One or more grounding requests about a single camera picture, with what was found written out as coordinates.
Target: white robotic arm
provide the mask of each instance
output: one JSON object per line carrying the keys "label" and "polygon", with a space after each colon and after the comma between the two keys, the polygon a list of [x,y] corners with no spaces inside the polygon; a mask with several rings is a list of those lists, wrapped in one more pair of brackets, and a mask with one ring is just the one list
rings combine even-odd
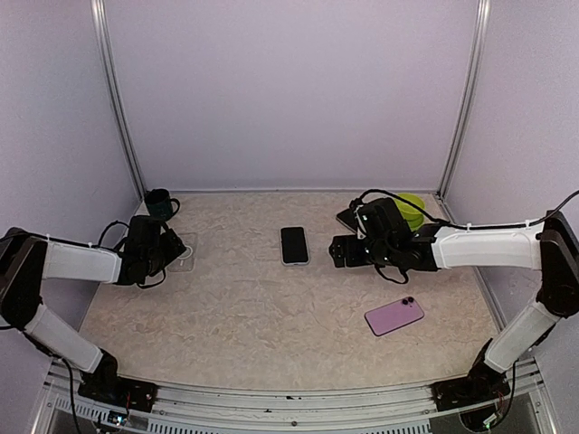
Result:
{"label": "white robotic arm", "polygon": [[40,296],[48,278],[143,285],[185,251],[165,223],[143,215],[133,217],[121,245],[122,251],[107,250],[11,229],[0,240],[0,322],[79,368],[80,395],[122,407],[130,396],[131,408],[150,411],[157,387],[118,377],[117,360],[79,335]]}
{"label": "white robotic arm", "polygon": [[503,227],[455,229],[438,221],[411,232],[390,198],[356,200],[353,208],[363,237],[334,237],[329,252],[338,268],[374,265],[385,277],[381,269],[397,267],[404,281],[387,279],[401,284],[408,281],[410,269],[499,266],[542,271],[535,299],[482,348],[469,375],[432,386],[439,410],[497,398],[504,392],[505,371],[521,354],[540,344],[562,318],[579,312],[579,242],[560,212]]}

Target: wire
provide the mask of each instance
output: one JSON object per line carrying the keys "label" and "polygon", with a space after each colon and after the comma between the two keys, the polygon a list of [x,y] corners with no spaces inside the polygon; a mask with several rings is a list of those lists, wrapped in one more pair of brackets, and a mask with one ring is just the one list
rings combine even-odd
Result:
{"label": "wire", "polygon": [[433,217],[432,215],[430,215],[429,213],[427,213],[425,210],[423,210],[420,206],[410,202],[408,199],[404,199],[403,197],[400,197],[398,194],[394,194],[391,192],[388,192],[387,190],[380,190],[377,188],[371,188],[370,190],[366,190],[365,192],[362,193],[362,195],[360,197],[358,197],[358,200],[363,201],[364,198],[366,196],[368,196],[371,193],[379,193],[379,194],[384,194],[386,196],[390,196],[394,199],[396,199],[397,201],[400,202],[404,202],[409,206],[412,206],[416,211],[421,212],[422,214],[424,214],[424,216],[430,220],[431,222],[448,222],[444,219],[437,219],[436,217]]}
{"label": "wire", "polygon": [[[496,230],[496,229],[522,229],[522,228],[527,227],[527,223],[488,224],[488,225],[482,225],[482,226],[466,226],[466,225],[451,223],[448,220],[438,219],[436,217],[433,217],[432,215],[427,213],[425,210],[423,210],[420,206],[417,206],[414,203],[404,199],[403,197],[400,197],[398,194],[394,194],[394,193],[388,192],[386,190],[380,190],[380,189],[376,189],[376,188],[366,190],[365,192],[362,193],[362,195],[360,197],[358,197],[357,200],[362,202],[364,200],[364,198],[371,193],[379,193],[379,194],[384,194],[386,196],[393,197],[394,199],[396,199],[400,202],[404,202],[407,205],[412,206],[416,211],[421,212],[424,215],[424,217],[426,217],[431,222],[439,223],[443,226],[448,226],[449,228],[453,228],[453,229],[459,229],[459,230],[463,230],[463,231],[490,231],[490,230]],[[557,207],[553,211],[548,213],[545,217],[541,217],[540,219],[529,222],[528,226],[537,226],[538,224],[541,224],[541,223],[545,222],[546,220],[550,219],[556,213],[561,211],[563,209],[563,207],[566,206],[569,202],[571,202],[571,200],[574,199],[577,195],[579,195],[579,190],[576,190],[576,191],[572,192],[571,194],[569,194],[561,203],[559,203],[557,205]]]}
{"label": "wire", "polygon": [[[460,420],[460,422],[462,423],[462,426],[464,427],[464,429],[466,429],[466,430],[469,431],[469,432],[474,432],[474,433],[477,433],[477,434],[479,434],[479,433],[481,433],[481,432],[491,432],[492,429],[496,428],[498,425],[500,425],[500,424],[505,420],[505,418],[507,417],[508,413],[510,412],[510,408],[511,408],[511,406],[513,405],[513,400],[514,400],[514,398],[515,398],[515,386],[516,386],[516,382],[517,382],[517,367],[515,366],[516,363],[517,363],[517,362],[514,362],[514,363],[513,363],[513,386],[512,386],[512,389],[511,389],[511,391],[510,391],[510,398],[508,399],[508,406],[507,406],[507,409],[505,410],[505,412],[500,415],[500,418],[497,419],[497,422],[496,422],[494,425],[493,425],[493,424],[489,424],[488,426],[484,426],[484,427],[482,427],[481,429],[476,429],[476,430],[468,428],[467,426],[464,425],[464,423],[462,423],[462,420]],[[498,393],[498,402],[499,402],[499,405],[498,405],[497,412],[495,412],[495,415],[500,414],[500,411],[501,411],[501,404],[500,404],[500,403],[501,403],[501,401],[502,401],[502,404],[504,404],[504,396],[502,395],[502,393],[499,392],[499,393]]]}
{"label": "wire", "polygon": [[159,281],[159,282],[157,282],[157,283],[152,283],[152,284],[150,284],[150,285],[141,285],[141,284],[137,283],[137,286],[138,286],[139,288],[141,288],[141,289],[151,289],[151,288],[154,288],[154,287],[158,287],[158,286],[159,286],[160,284],[162,284],[162,283],[165,281],[165,279],[166,279],[166,271],[165,271],[165,269],[163,269],[162,271],[163,271],[163,278],[161,279],[161,281]]}
{"label": "wire", "polygon": [[79,425],[79,420],[76,417],[76,408],[74,405],[74,381],[72,375],[72,368],[71,364],[66,359],[62,359],[62,362],[66,365],[66,369],[69,370],[69,381],[71,383],[71,409],[72,409],[72,418],[74,419],[74,426],[76,427],[77,434],[82,434],[81,426]]}
{"label": "wire", "polygon": [[379,267],[377,265],[374,265],[374,268],[376,270],[376,273],[378,273],[380,275],[381,278],[383,278],[384,280],[388,280],[389,282],[393,282],[397,285],[406,285],[409,281],[410,278],[408,277],[408,274],[405,271],[402,271],[401,269],[399,269],[400,271],[400,275],[403,277],[403,281],[401,282],[400,280],[396,280],[394,278],[389,278],[388,276],[386,276],[382,270],[380,268],[383,267]]}
{"label": "wire", "polygon": [[114,221],[113,223],[109,223],[109,225],[107,225],[107,227],[102,231],[102,233],[100,234],[100,238],[99,238],[99,242],[97,243],[97,245],[95,247],[100,247],[102,245],[102,242],[105,238],[105,235],[107,235],[107,232],[117,226],[118,224],[122,224],[123,226],[125,226],[128,229],[128,225],[125,222],[121,222],[119,220]]}
{"label": "wire", "polygon": [[491,429],[494,429],[498,425],[503,423],[503,421],[507,418],[507,415],[508,415],[508,412],[510,411],[510,408],[513,406],[513,401],[515,400],[515,386],[517,383],[517,367],[516,367],[516,365],[517,365],[517,362],[514,362],[513,363],[513,385],[512,385],[512,389],[510,391],[510,398],[508,399],[507,409],[505,410],[503,415],[500,417],[500,419],[497,421],[497,423],[490,426]]}

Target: lavender wall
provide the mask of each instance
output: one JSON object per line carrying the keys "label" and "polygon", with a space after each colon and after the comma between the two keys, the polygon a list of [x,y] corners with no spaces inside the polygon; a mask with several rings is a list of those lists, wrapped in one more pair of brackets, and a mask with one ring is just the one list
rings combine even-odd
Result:
{"label": "lavender wall", "polygon": [[[460,220],[538,217],[579,188],[579,4],[493,0],[466,143],[449,202]],[[564,209],[579,233],[579,202]],[[508,319],[535,295],[540,275],[486,269]],[[536,350],[562,432],[575,433],[579,317]]]}
{"label": "lavender wall", "polygon": [[[95,241],[138,200],[121,153],[90,2],[0,2],[0,233],[11,226]],[[45,303],[78,326],[95,285],[50,281]],[[49,365],[0,332],[0,432],[30,432]]]}
{"label": "lavender wall", "polygon": [[150,187],[434,190],[477,2],[107,2]]}

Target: mug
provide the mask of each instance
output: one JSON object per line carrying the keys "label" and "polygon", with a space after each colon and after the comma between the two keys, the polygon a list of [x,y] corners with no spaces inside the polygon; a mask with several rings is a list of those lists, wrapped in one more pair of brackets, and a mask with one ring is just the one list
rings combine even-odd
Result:
{"label": "mug", "polygon": [[156,188],[145,196],[145,206],[151,217],[168,222],[181,208],[181,203],[171,198],[169,191],[165,188]]}

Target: metal frame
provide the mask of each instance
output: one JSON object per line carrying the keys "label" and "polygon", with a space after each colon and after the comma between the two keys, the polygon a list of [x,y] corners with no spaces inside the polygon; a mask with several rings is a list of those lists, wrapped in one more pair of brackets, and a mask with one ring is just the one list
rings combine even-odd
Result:
{"label": "metal frame", "polygon": [[466,133],[467,125],[469,123],[470,110],[474,101],[475,89],[477,86],[477,79],[479,77],[480,63],[484,48],[485,36],[487,34],[487,26],[489,23],[490,0],[479,0],[479,10],[477,13],[477,22],[475,26],[474,39],[472,41],[472,48],[470,50],[469,68],[467,71],[467,81],[462,94],[462,101],[460,103],[459,118],[456,127],[454,128],[454,135],[452,137],[451,151],[444,166],[441,183],[438,188],[438,195],[445,198],[449,191],[452,177],[456,170],[456,165],[459,161],[460,150],[464,143],[464,135]]}
{"label": "metal frame", "polygon": [[92,5],[94,27],[99,42],[100,57],[102,59],[107,79],[107,87],[109,89],[110,102],[117,121],[117,128],[119,129],[120,142],[123,147],[125,158],[127,159],[128,169],[130,171],[133,185],[135,186],[139,200],[142,201],[145,198],[147,187],[140,166],[138,165],[137,154],[135,153],[135,148],[133,147],[133,142],[128,132],[127,118],[120,98],[119,84],[115,73],[115,63],[113,61],[110,46],[105,3],[104,0],[90,0],[90,2]]}
{"label": "metal frame", "polygon": [[[80,376],[74,373],[74,387]],[[53,363],[38,400],[40,412],[33,434],[45,434],[56,410],[71,412],[68,371]],[[516,395],[529,394],[536,408],[542,405],[545,385],[532,359],[517,369]],[[96,421],[109,411],[124,413],[82,397],[75,397],[79,418]],[[316,432],[324,434],[361,434],[390,432],[430,432],[430,420],[484,406],[481,403],[459,410],[437,412],[428,382],[403,386],[376,387],[324,392],[253,392],[159,383],[157,402],[151,413],[132,410],[134,425],[127,432],[262,434],[277,432]],[[543,434],[550,430],[549,418],[539,421]]]}

